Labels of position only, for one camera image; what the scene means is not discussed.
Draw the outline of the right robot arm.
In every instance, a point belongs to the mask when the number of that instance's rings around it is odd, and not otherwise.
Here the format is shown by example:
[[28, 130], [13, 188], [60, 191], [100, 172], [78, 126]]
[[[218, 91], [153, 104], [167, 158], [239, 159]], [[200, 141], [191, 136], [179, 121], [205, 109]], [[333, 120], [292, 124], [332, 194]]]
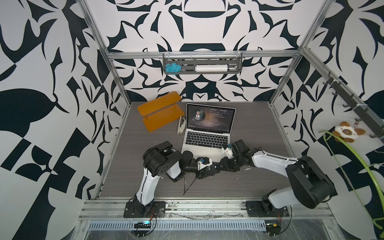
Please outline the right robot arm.
[[220, 161], [222, 171], [237, 172], [242, 166], [251, 166], [288, 178], [289, 187], [273, 190], [262, 198], [265, 212], [298, 204], [314, 209], [335, 192], [334, 183], [309, 156], [288, 158], [261, 148], [251, 150], [243, 140], [223, 146], [222, 152], [226, 155]]

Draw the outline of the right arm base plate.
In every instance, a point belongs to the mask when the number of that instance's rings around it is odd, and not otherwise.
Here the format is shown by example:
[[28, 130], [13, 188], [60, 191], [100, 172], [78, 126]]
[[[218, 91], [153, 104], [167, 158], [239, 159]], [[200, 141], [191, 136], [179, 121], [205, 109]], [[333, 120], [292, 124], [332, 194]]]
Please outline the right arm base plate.
[[277, 209], [267, 201], [246, 201], [245, 207], [248, 217], [273, 218], [290, 216], [290, 210], [287, 207]]

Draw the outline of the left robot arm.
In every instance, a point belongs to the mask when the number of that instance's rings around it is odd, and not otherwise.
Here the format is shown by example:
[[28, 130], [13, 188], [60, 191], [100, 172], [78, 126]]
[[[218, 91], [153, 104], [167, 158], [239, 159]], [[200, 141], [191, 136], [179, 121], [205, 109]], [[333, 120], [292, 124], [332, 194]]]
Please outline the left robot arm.
[[143, 160], [143, 179], [133, 198], [134, 206], [141, 213], [149, 212], [152, 207], [155, 190], [162, 175], [166, 174], [173, 182], [178, 182], [186, 173], [195, 173], [196, 179], [203, 179], [221, 171], [219, 163], [214, 163], [208, 157], [194, 158], [190, 151], [181, 153], [168, 141], [148, 149]]

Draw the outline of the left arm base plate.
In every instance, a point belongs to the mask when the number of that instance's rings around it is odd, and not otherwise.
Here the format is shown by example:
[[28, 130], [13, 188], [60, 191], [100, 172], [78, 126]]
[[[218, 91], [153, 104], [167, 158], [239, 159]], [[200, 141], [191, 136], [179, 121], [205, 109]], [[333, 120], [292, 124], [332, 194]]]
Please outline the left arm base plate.
[[143, 206], [137, 201], [129, 201], [126, 203], [124, 210], [124, 218], [150, 218], [163, 217], [166, 211], [166, 202], [154, 201], [147, 206]]

